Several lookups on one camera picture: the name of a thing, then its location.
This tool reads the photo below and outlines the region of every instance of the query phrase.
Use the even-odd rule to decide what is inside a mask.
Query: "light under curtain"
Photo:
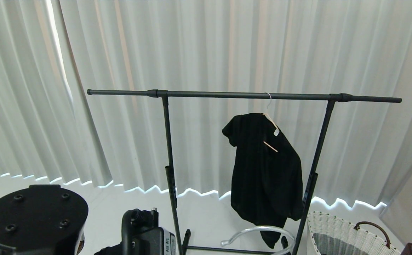
[[[4,172],[167,188],[161,100],[86,89],[402,97],[337,104],[315,195],[388,202],[412,165],[412,1],[51,3],[63,63],[43,2],[0,2]],[[290,140],[305,185],[326,103],[268,103],[170,98],[178,193],[230,190],[235,149],[221,131],[251,112],[269,113]]]

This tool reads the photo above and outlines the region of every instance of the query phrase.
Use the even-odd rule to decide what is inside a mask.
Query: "black metal clothes rack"
[[[266,251],[254,251],[254,250],[235,250],[213,247],[201,247],[189,245],[190,229],[185,232],[184,240],[181,243],[181,236],[179,232],[179,221],[177,216],[177,197],[176,197],[176,185],[174,178],[173,168],[173,149],[172,149],[172,137],[170,132],[170,116],[168,112],[168,98],[169,97],[213,97],[213,98],[260,98],[260,99],[273,99],[273,100],[322,100],[327,101],[326,114],[324,121],[322,122],[321,132],[319,134],[318,143],[316,146],[315,155],[313,157],[313,163],[311,165],[310,175],[308,177],[307,187],[303,196],[303,213],[298,228],[296,243],[292,250],[292,255],[297,255],[302,232],[307,220],[308,210],[310,208],[311,199],[313,198],[313,192],[316,185],[318,174],[316,173],[316,167],[319,162],[319,156],[321,155],[322,146],[326,137],[327,127],[329,126],[330,117],[332,116],[332,110],[335,103],[360,101],[360,102],[383,102],[383,103],[400,103],[401,98],[398,97],[368,97],[368,96],[354,96],[350,94],[286,94],[286,93],[254,93],[254,92],[204,92],[204,91],[169,91],[151,89],[147,91],[129,91],[129,90],[87,90],[88,95],[125,95],[125,96],[148,96],[148,97],[161,97],[162,105],[164,107],[164,120],[165,120],[165,133],[167,136],[167,150],[168,150],[168,166],[165,167],[167,174],[168,192],[170,194],[170,202],[173,213],[173,221],[176,232],[176,242],[180,255],[184,255],[187,249],[191,250],[209,250],[209,251],[221,251],[221,252],[234,252],[234,253],[247,253],[247,254],[272,254],[272,252]]]

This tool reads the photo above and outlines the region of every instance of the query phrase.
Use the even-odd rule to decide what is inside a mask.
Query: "basket handle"
[[[368,225],[371,225],[371,226],[374,226],[374,227],[378,228],[378,229],[382,232],[382,234],[384,234],[385,239],[387,240],[386,246],[387,246],[387,248],[390,249],[390,239],[389,239],[389,235],[387,234],[387,232],[385,232],[385,230],[384,230],[381,226],[379,226],[379,225],[376,224],[376,223],[369,222],[369,221],[360,221],[360,222],[358,222],[357,224],[355,224],[354,229],[355,229],[355,230],[359,230],[361,224],[368,224]]]

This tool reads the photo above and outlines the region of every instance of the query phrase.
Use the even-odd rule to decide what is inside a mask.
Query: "white hanger hook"
[[[270,95],[270,93],[269,93],[269,92],[266,92],[266,94],[268,94],[268,95],[269,95],[269,97],[270,97],[269,104],[266,106],[266,110],[267,110],[267,109],[269,109],[269,105],[270,105],[270,103],[272,103],[272,96]]]

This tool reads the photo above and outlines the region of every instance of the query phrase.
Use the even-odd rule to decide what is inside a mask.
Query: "woven basket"
[[[379,228],[387,241],[360,229],[361,224]],[[309,241],[307,255],[400,255],[390,245],[387,233],[378,225],[361,221],[353,224],[328,213],[311,212],[308,215]]]

